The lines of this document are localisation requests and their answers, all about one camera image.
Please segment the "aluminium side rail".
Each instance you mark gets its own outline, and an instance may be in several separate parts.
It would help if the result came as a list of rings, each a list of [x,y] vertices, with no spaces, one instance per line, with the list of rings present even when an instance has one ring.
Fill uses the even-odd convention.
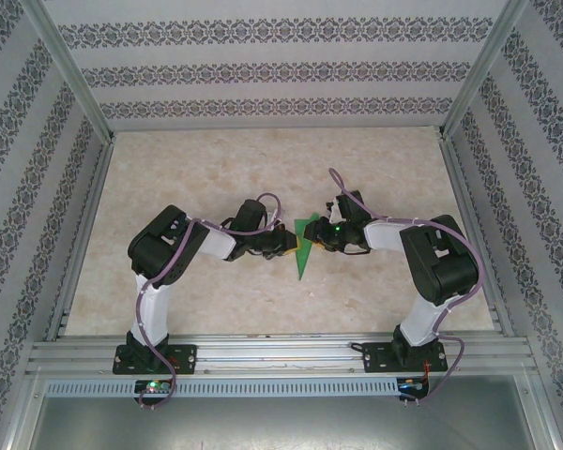
[[[76,226],[70,252],[66,260],[65,271],[59,281],[47,327],[42,340],[54,341],[59,336],[62,317],[70,309],[82,272],[84,257],[89,244],[92,228],[99,208],[99,201],[105,184],[107,172],[112,159],[117,133],[114,132],[107,143],[102,146],[95,168],[89,179],[84,197],[82,214]]]
[[[471,200],[470,192],[458,158],[451,142],[440,136],[438,138],[438,144],[447,168],[449,181],[455,195],[456,203],[463,220],[464,230],[466,231],[469,241],[478,250],[483,268],[486,272],[482,288],[487,300],[488,309],[491,313],[491,317],[493,318],[493,323],[495,324],[495,330],[500,331],[506,337],[515,337],[517,333],[510,322],[509,313],[507,312],[504,299],[490,261],[487,246],[484,242],[483,234],[477,220],[474,204]]]

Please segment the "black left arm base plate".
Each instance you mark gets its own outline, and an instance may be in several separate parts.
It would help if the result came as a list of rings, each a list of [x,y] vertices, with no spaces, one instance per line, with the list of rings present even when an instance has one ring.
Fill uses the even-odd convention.
[[[161,354],[176,375],[194,373],[197,359],[195,345],[170,344],[166,349],[161,349]],[[148,347],[133,349],[123,344],[116,348],[112,372],[115,375],[164,375],[170,369]]]

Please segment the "aluminium mounting rail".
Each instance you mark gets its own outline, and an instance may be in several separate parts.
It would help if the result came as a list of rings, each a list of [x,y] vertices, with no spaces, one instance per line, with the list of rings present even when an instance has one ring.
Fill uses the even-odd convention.
[[[359,376],[363,362],[352,344],[389,341],[389,333],[302,335],[178,335],[174,344],[197,348],[198,378],[314,378]],[[43,378],[107,378],[121,337],[71,337],[33,344],[24,374]],[[525,337],[496,331],[451,333],[443,341],[457,376],[538,373]]]

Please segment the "green paper sheet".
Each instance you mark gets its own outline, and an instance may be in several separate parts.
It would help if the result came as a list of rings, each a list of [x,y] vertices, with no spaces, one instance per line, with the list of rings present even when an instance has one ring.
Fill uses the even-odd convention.
[[[312,249],[312,241],[304,237],[306,226],[320,218],[318,213],[312,213],[309,218],[297,218],[295,220],[295,234],[298,241],[298,249],[295,252],[297,261],[298,279],[302,280],[306,265]]]

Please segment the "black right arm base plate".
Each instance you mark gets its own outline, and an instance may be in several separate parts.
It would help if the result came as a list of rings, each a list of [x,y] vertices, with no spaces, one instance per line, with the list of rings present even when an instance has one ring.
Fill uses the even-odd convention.
[[[420,347],[400,347],[396,342],[350,343],[361,354],[366,373],[446,372],[449,368],[445,349],[438,340]]]

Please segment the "aluminium frame post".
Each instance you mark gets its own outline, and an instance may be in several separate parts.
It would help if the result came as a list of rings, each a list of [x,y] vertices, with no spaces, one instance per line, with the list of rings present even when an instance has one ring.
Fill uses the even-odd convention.
[[[103,143],[110,143],[114,133],[48,9],[41,0],[19,0],[19,2],[100,140]]]
[[[493,66],[512,28],[520,19],[529,0],[507,0],[484,42],[477,59],[465,77],[464,84],[454,99],[437,136],[446,140],[454,134],[467,108],[472,103],[481,84]]]

